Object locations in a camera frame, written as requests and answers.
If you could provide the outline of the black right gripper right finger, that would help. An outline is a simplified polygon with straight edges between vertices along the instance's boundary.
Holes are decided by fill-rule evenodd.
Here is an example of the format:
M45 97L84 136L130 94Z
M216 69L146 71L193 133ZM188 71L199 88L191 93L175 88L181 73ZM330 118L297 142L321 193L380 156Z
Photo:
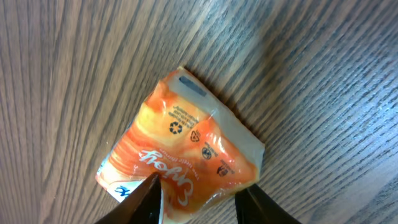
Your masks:
M238 224L300 224L257 184L234 196Z

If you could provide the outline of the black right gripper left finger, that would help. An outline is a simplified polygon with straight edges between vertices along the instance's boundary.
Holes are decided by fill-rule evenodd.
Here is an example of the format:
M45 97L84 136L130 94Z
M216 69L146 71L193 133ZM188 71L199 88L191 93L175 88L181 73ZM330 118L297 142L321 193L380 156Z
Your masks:
M162 187L159 173L146 178L125 200L95 224L162 223Z

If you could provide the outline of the small orange white box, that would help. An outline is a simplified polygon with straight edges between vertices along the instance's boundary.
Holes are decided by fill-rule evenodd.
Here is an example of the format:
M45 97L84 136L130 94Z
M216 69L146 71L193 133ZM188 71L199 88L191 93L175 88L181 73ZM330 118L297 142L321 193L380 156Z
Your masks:
M259 180L264 144L188 70L155 86L102 161L96 180L118 202L159 173L161 223L186 223Z

